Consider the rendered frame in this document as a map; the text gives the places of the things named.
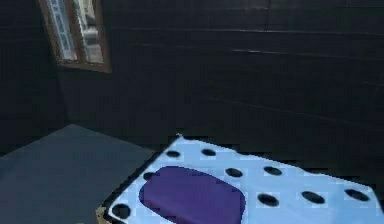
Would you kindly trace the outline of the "blue black-dotted bed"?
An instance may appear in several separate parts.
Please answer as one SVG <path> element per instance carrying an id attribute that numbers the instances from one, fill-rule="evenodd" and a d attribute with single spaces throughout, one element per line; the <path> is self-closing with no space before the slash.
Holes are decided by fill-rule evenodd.
<path id="1" fill-rule="evenodd" d="M 368 186 L 184 137 L 154 154 L 106 199 L 107 224 L 175 224 L 139 201 L 141 187 L 166 166 L 195 169 L 239 189 L 245 196 L 241 224 L 384 224 Z"/>

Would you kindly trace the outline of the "purple pillow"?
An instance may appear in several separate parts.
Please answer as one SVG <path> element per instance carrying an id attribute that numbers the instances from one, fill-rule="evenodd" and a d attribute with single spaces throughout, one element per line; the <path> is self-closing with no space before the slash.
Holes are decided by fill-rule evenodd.
<path id="1" fill-rule="evenodd" d="M 236 187 L 195 169 L 166 166 L 139 191 L 139 201 L 175 224 L 241 224 L 245 196 Z"/>

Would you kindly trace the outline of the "brown framed window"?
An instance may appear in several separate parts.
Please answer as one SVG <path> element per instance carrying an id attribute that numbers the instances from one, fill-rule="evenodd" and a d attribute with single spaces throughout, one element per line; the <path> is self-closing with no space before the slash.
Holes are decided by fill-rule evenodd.
<path id="1" fill-rule="evenodd" d="M 102 0 L 37 0 L 56 64 L 110 73 Z"/>

